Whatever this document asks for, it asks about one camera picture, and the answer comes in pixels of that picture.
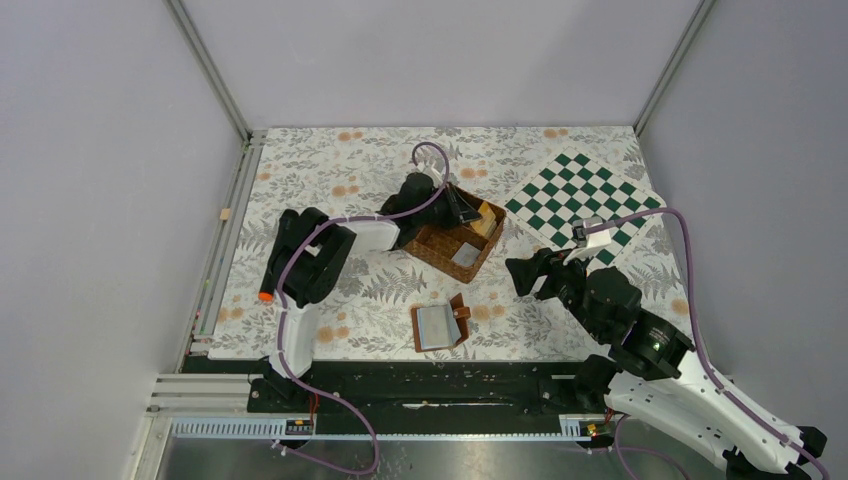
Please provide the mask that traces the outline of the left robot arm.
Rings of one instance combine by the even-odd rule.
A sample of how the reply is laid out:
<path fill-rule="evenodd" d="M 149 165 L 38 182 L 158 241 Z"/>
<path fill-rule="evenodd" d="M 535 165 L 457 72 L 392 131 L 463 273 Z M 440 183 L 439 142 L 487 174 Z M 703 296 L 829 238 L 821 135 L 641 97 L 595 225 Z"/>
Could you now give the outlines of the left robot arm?
<path fill-rule="evenodd" d="M 284 378 L 311 368 L 317 305 L 335 288 L 350 254 L 398 250 L 425 227 L 450 229 L 481 218 L 455 186 L 436 186 L 424 173 L 409 174 L 371 215 L 332 219 L 315 207 L 284 210 L 258 294 L 282 303 L 272 368 Z"/>

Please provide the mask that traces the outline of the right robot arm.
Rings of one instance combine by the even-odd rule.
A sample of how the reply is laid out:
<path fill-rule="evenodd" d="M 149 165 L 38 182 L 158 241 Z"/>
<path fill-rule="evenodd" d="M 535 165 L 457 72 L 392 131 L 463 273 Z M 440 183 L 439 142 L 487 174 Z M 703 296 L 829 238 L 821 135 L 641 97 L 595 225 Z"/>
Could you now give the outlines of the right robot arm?
<path fill-rule="evenodd" d="M 577 389 L 687 445 L 728 479 L 805 479 L 827 444 L 816 427 L 769 413 L 709 362 L 669 321 L 641 305 L 615 267 L 588 271 L 570 250 L 544 248 L 505 266 L 518 296 L 557 299 L 609 351 L 580 365 Z"/>

